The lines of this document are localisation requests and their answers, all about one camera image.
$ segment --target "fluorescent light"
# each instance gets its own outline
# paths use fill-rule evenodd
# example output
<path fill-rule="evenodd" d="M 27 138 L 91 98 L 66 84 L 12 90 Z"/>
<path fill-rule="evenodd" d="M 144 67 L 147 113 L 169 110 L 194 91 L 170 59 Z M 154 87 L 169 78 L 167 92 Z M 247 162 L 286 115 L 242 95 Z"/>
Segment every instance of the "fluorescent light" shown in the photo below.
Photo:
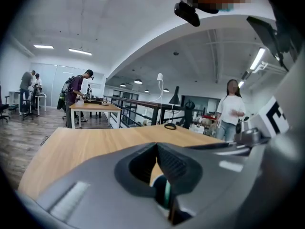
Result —
<path fill-rule="evenodd" d="M 135 79 L 134 83 L 142 84 L 142 81 L 140 79 Z"/>
<path fill-rule="evenodd" d="M 256 69 L 256 67 L 257 67 L 259 61 L 261 60 L 265 51 L 266 51 L 265 48 L 260 48 L 259 49 L 258 54 L 257 54 L 256 58 L 254 59 L 253 64 L 250 67 L 250 70 L 255 70 Z"/>
<path fill-rule="evenodd" d="M 83 54 L 90 55 L 90 56 L 92 55 L 91 52 L 84 52 L 84 51 L 75 50 L 75 49 L 71 49 L 71 48 L 69 48 L 69 51 L 71 51 L 71 52 L 83 53 Z"/>
<path fill-rule="evenodd" d="M 244 82 L 241 81 L 241 82 L 238 84 L 238 87 L 241 88 L 243 84 L 244 84 Z"/>
<path fill-rule="evenodd" d="M 53 46 L 45 46 L 45 45 L 34 45 L 35 48 L 47 48 L 47 49 L 54 49 Z"/>

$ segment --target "floor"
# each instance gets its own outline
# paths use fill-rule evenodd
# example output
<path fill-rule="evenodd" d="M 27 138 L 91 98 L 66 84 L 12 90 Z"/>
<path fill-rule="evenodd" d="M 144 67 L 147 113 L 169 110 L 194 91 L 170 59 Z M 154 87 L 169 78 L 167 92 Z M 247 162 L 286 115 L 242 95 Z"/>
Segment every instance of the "floor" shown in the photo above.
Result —
<path fill-rule="evenodd" d="M 65 127 L 62 110 L 49 107 L 46 112 L 41 108 L 40 112 L 40 117 L 35 116 L 34 120 L 28 117 L 22 121 L 18 112 L 12 114 L 8 123 L 0 120 L 0 165 L 14 189 L 41 143 L 58 127 Z M 110 128 L 104 114 L 98 119 L 90 118 L 89 114 L 84 112 L 88 122 L 81 123 L 83 129 Z"/>

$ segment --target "hair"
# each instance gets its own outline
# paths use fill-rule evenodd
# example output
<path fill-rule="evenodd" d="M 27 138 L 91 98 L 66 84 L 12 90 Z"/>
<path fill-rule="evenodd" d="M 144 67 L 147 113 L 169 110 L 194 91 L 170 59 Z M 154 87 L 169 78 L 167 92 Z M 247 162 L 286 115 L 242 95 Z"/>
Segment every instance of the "hair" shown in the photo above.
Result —
<path fill-rule="evenodd" d="M 235 79 L 229 80 L 228 83 L 227 83 L 227 96 L 229 95 L 228 86 L 229 86 L 230 82 L 232 82 L 232 81 L 235 81 L 236 84 L 238 85 L 237 80 L 235 80 Z M 238 97 L 240 97 L 240 98 L 242 97 L 242 96 L 240 95 L 240 88 L 239 88 L 239 86 L 237 87 L 237 90 L 236 90 L 236 92 L 235 92 L 235 95 L 238 96 Z"/>
<path fill-rule="evenodd" d="M 87 70 L 87 71 L 85 72 L 85 74 L 86 74 L 86 73 L 88 73 L 90 77 L 93 76 L 93 71 L 92 71 L 92 70 Z"/>

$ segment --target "ceiling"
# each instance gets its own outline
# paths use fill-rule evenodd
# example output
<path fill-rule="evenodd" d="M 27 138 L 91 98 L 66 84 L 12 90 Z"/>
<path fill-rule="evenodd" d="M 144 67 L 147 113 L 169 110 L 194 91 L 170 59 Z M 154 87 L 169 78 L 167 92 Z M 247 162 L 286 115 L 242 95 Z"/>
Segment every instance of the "ceiling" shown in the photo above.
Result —
<path fill-rule="evenodd" d="M 35 56 L 57 56 L 97 64 L 111 78 L 120 69 L 154 48 L 183 35 L 206 30 L 175 16 L 179 0 L 29 0 L 11 34 Z M 266 0 L 251 0 L 230 14 L 274 18 Z M 198 11 L 200 19 L 214 15 Z M 54 46 L 40 50 L 33 44 Z M 72 53 L 68 48 L 92 52 Z"/>
<path fill-rule="evenodd" d="M 139 91 L 158 91 L 158 73 L 163 74 L 165 87 L 174 81 L 222 84 L 230 79 L 240 80 L 251 66 L 260 47 L 263 47 L 263 44 L 250 26 L 202 31 L 155 48 L 124 67 L 106 84 L 120 86 L 121 83 L 129 83 L 138 86 L 133 81 L 140 78 L 143 85 Z M 269 51 L 265 52 L 262 61 L 279 65 Z M 290 67 L 292 63 L 291 57 L 285 55 L 285 64 Z M 252 74 L 243 88 L 251 89 L 258 80 L 267 79 L 264 72 L 260 71 Z"/>

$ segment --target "purple shirt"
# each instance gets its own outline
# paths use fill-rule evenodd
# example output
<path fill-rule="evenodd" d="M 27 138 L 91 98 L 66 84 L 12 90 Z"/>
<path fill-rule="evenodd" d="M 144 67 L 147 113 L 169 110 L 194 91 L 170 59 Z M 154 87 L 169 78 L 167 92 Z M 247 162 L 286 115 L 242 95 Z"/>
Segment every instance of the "purple shirt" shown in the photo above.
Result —
<path fill-rule="evenodd" d="M 68 89 L 68 101 L 70 103 L 75 103 L 75 99 L 76 99 L 77 94 L 75 94 L 73 92 L 73 90 L 80 91 L 81 90 L 81 84 L 82 84 L 82 77 L 80 75 L 76 76 L 72 80 L 71 86 Z"/>

